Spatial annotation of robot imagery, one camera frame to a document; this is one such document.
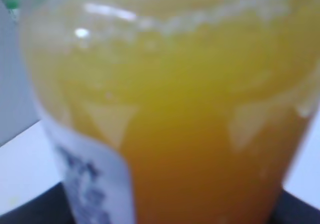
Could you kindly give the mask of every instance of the orange juice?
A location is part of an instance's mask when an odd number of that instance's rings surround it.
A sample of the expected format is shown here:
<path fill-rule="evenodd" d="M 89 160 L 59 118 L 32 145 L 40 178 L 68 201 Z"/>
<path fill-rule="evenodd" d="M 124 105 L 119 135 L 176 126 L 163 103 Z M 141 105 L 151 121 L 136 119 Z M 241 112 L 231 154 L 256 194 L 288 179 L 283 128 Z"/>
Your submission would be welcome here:
<path fill-rule="evenodd" d="M 48 0 L 21 43 L 45 111 L 127 163 L 137 224 L 264 224 L 318 104 L 319 13 L 320 0 Z"/>

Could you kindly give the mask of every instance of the dark surface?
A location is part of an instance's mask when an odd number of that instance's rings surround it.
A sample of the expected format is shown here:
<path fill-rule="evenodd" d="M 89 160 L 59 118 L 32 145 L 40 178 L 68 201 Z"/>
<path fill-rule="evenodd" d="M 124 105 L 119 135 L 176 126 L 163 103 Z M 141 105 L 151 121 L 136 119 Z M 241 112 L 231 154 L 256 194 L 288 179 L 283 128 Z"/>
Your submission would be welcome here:
<path fill-rule="evenodd" d="M 0 217 L 0 224 L 75 224 L 61 184 Z M 268 224 L 320 224 L 320 211 L 283 191 Z"/>

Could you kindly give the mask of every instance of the drink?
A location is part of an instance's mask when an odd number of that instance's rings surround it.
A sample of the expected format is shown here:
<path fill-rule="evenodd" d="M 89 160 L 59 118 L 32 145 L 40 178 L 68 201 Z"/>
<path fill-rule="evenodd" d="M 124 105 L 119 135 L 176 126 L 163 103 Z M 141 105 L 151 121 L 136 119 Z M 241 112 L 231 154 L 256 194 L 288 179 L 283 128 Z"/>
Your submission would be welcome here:
<path fill-rule="evenodd" d="M 21 40 L 46 114 L 128 164 L 136 223 L 263 224 L 318 104 L 319 6 L 49 0 Z"/>

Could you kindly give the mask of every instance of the white label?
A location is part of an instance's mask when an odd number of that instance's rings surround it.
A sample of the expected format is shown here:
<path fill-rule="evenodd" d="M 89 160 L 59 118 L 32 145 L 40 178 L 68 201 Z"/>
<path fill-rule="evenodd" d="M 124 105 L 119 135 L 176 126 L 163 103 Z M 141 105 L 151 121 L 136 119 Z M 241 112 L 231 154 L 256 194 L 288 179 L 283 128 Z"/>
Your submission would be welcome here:
<path fill-rule="evenodd" d="M 105 144 L 61 126 L 40 111 L 77 224 L 134 224 L 126 162 Z"/>

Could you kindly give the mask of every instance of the gray background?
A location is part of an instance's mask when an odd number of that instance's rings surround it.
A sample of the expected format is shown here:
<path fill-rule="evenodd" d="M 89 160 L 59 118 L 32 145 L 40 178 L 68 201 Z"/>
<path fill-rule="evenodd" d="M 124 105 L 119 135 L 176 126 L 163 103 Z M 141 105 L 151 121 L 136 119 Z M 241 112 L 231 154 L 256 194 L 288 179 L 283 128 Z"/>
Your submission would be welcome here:
<path fill-rule="evenodd" d="M 38 121 L 16 25 L 0 1 L 0 146 Z"/>

